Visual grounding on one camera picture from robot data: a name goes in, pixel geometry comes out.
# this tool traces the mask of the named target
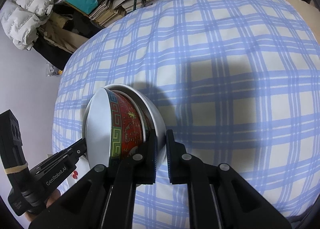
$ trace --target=metal screw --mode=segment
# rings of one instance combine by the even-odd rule
[[[226,163],[220,164],[219,168],[223,171],[228,171],[230,169],[230,166]]]
[[[132,157],[134,160],[138,161],[138,160],[142,160],[143,156],[141,154],[135,154]]]
[[[102,165],[102,164],[96,165],[96,166],[94,167],[94,171],[96,171],[96,172],[102,172],[102,171],[104,171],[104,165]]]
[[[191,160],[192,156],[190,154],[183,154],[182,156],[183,160]]]

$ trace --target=human hand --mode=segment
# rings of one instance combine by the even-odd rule
[[[47,201],[47,208],[51,206],[59,197],[61,196],[61,193],[58,189],[52,192],[52,194],[49,196]],[[31,214],[29,212],[25,212],[24,216],[29,222],[32,222],[34,219],[36,219],[37,215]]]

